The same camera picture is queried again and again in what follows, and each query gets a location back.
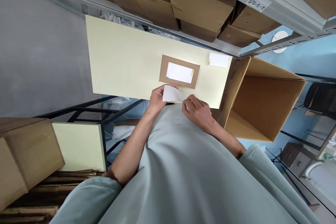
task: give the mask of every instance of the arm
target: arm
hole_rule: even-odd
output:
[[[182,112],[190,121],[215,137],[236,158],[239,159],[245,153],[244,146],[211,116],[210,107],[204,101],[192,94],[183,101]]]
[[[169,86],[178,89],[175,84],[170,84]],[[167,103],[166,101],[162,101],[163,89],[164,85],[152,91],[146,113],[140,119],[125,146],[121,149],[107,172],[107,177],[117,180],[122,186],[125,186],[136,174],[154,121]]]

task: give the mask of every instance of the cream colored board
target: cream colored board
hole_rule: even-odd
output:
[[[65,162],[59,171],[106,171],[100,125],[53,122],[52,127]]]
[[[150,99],[159,82],[162,55],[200,65],[195,89],[180,87],[187,97],[194,94],[218,109],[227,68],[208,66],[209,53],[198,46],[86,16],[93,92]]]

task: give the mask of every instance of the shirt sleeve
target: shirt sleeve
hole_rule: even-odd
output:
[[[67,196],[50,224],[98,223],[121,190],[121,185],[108,177],[89,178]]]
[[[298,223],[320,223],[259,145],[251,145],[239,162]]]

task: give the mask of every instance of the label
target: label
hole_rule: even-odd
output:
[[[263,12],[271,3],[270,0],[248,0],[245,4],[259,12]]]

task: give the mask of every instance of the hand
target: hand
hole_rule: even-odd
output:
[[[176,84],[168,84],[168,86],[172,86],[178,89],[178,86]],[[165,85],[162,85],[152,91],[147,113],[158,116],[161,110],[165,107],[167,102],[162,101],[164,88],[165,88]]]
[[[217,124],[216,120],[211,115],[209,105],[206,102],[197,99],[193,94],[183,101],[182,112],[190,121],[208,134],[211,134]]]

